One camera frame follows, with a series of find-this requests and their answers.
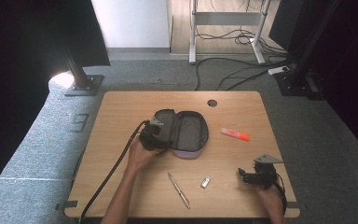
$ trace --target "human hand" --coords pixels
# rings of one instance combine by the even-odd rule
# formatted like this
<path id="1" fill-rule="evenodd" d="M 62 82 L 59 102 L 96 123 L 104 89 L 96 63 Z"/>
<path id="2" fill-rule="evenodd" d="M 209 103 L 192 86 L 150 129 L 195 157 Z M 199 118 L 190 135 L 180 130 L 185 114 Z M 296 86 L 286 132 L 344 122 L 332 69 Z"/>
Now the human hand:
<path id="1" fill-rule="evenodd" d="M 263 186 L 253 185 L 255 192 L 266 208 L 271 224 L 283 224 L 285 223 L 283 216 L 283 203 L 281 193 L 274 185 L 265 189 Z"/>
<path id="2" fill-rule="evenodd" d="M 127 167 L 139 171 L 150 163 L 152 158 L 159 154 L 161 150 L 162 149 L 146 150 L 139 140 L 139 135 L 136 135 L 130 145 L 130 155 Z"/>

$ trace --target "white wall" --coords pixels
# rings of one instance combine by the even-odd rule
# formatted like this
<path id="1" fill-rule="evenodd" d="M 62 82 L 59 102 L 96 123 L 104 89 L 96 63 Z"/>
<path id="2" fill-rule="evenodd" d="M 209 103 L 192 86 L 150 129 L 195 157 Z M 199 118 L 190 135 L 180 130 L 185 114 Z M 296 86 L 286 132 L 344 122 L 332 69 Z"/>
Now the white wall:
<path id="1" fill-rule="evenodd" d="M 107 48 L 169 48 L 170 0 L 92 0 Z"/>

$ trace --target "wooden table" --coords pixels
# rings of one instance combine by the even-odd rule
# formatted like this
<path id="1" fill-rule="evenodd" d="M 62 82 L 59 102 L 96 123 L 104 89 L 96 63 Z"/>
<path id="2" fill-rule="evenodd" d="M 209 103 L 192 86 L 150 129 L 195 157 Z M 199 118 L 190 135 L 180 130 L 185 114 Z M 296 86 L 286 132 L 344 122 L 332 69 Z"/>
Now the wooden table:
<path id="1" fill-rule="evenodd" d="M 215 100 L 216 106 L 208 102 Z M 68 201 L 68 217 L 80 217 L 84 207 L 109 173 L 135 128 L 160 109 L 200 112 L 209 127 L 209 141 L 195 160 L 182 160 L 168 151 L 152 160 L 138 175 L 130 217 L 267 217 L 254 189 L 244 184 L 238 168 L 254 173 L 254 159 L 269 154 L 282 159 L 261 96 L 256 91 L 110 91 L 103 98 Z M 220 133 L 221 128 L 248 133 L 250 142 Z M 118 166 L 86 217 L 102 217 L 127 164 Z M 284 164 L 282 176 L 288 202 L 296 202 Z M 187 209 L 173 187 L 171 173 L 190 201 Z M 206 189 L 200 184 L 208 175 Z M 288 208 L 287 217 L 297 217 Z"/>

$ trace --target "silver pen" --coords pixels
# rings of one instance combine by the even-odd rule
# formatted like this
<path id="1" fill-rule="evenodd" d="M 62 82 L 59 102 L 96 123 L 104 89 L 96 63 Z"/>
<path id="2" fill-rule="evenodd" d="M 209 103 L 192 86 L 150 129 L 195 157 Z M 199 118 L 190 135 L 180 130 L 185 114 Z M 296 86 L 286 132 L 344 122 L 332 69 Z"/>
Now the silver pen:
<path id="1" fill-rule="evenodd" d="M 185 196 L 185 194 L 179 189 L 178 184 L 176 184 L 175 179 L 173 178 L 173 176 L 168 173 L 168 177 L 170 178 L 171 182 L 173 183 L 173 185 L 176 188 L 176 191 L 178 191 L 180 197 L 182 198 L 182 201 L 185 203 L 185 205 L 187 206 L 188 209 L 190 209 L 190 202 L 188 201 L 188 198 Z"/>

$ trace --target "gray carpet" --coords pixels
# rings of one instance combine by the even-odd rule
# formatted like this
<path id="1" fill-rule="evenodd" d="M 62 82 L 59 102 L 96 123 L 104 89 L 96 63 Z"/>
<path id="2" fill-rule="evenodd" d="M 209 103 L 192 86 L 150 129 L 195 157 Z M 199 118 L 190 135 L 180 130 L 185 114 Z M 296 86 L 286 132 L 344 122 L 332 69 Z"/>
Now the gray carpet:
<path id="1" fill-rule="evenodd" d="M 199 90 L 214 91 L 223 77 L 245 67 L 249 65 L 205 62 L 199 67 Z M 242 69 L 235 76 L 250 77 L 264 70 Z M 85 71 L 104 75 L 96 96 L 65 97 L 65 88 L 50 81 L 43 109 L 0 175 L 0 223 L 75 223 L 63 214 L 62 204 L 106 91 L 193 91 L 198 83 L 196 66 L 186 60 L 112 61 L 111 67 Z M 219 91 L 241 80 L 232 78 Z M 358 141 L 329 104 L 281 96 L 274 77 L 267 74 L 232 91 L 259 91 L 263 98 L 301 208 L 301 215 L 288 223 L 358 223 Z M 243 219 L 159 221 L 167 222 L 246 223 Z"/>

